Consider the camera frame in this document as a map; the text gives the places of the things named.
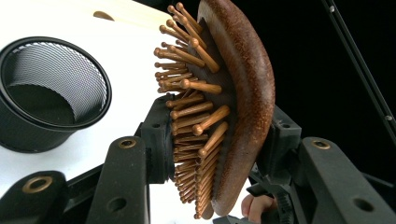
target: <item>mesh pencil holder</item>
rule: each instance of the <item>mesh pencil holder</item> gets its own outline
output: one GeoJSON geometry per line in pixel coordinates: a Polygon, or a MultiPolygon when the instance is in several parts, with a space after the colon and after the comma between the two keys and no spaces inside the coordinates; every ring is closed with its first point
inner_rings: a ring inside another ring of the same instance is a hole
{"type": "Polygon", "coordinates": [[[83,49],[28,37],[0,51],[0,144],[41,152],[99,121],[111,102],[104,69],[83,49]]]}

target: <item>screw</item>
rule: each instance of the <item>screw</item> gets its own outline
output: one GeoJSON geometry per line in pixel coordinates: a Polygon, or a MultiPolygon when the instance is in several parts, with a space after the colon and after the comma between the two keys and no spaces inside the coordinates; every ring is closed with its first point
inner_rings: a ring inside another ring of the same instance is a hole
{"type": "Polygon", "coordinates": [[[123,149],[134,147],[134,145],[136,145],[136,141],[134,139],[124,139],[119,142],[119,147],[123,149]]]}
{"type": "Polygon", "coordinates": [[[24,193],[38,193],[52,184],[51,176],[36,176],[29,179],[22,187],[24,193]]]}
{"type": "Polygon", "coordinates": [[[328,143],[319,141],[319,140],[312,141],[312,145],[319,149],[329,149],[330,148],[330,145],[328,143]]]}
{"type": "Polygon", "coordinates": [[[389,115],[386,115],[386,116],[385,116],[385,120],[391,121],[391,120],[393,120],[393,117],[392,117],[392,116],[389,116],[389,115]]]}

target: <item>wooden hairbrush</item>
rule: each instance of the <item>wooden hairbrush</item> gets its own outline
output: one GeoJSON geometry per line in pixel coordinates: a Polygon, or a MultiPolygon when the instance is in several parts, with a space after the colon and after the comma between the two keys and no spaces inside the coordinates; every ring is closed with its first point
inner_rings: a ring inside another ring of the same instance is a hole
{"type": "Polygon", "coordinates": [[[275,82],[264,46],[229,0],[202,0],[197,21],[181,3],[160,26],[176,38],[154,55],[167,59],[158,92],[174,93],[171,109],[175,182],[195,218],[233,209],[268,133],[275,82]]]}

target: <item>white surface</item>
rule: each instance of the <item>white surface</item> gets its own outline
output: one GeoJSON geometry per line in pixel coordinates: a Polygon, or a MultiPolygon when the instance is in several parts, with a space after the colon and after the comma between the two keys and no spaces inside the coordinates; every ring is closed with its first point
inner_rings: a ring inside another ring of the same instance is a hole
{"type": "MultiPolygon", "coordinates": [[[[60,38],[89,52],[101,64],[112,86],[112,103],[107,114],[88,129],[78,131],[61,146],[48,152],[22,154],[0,147],[0,197],[19,179],[37,171],[57,170],[69,180],[104,162],[109,144],[133,135],[154,99],[160,95],[153,55],[162,41],[156,27],[139,27],[122,22],[65,13],[53,8],[0,2],[0,49],[33,35],[60,38]]],[[[193,219],[193,204],[182,204],[172,182],[150,186],[151,223],[212,223],[193,219]]],[[[242,192],[230,215],[241,217],[242,192]]]]}

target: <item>black mesh cup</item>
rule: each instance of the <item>black mesh cup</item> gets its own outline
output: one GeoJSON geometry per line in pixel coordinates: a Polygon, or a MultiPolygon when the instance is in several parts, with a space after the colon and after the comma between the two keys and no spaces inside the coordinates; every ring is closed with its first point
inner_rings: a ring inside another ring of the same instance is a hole
{"type": "Polygon", "coordinates": [[[111,102],[104,69],[83,49],[51,37],[0,51],[0,144],[41,152],[101,119],[111,102]]]}

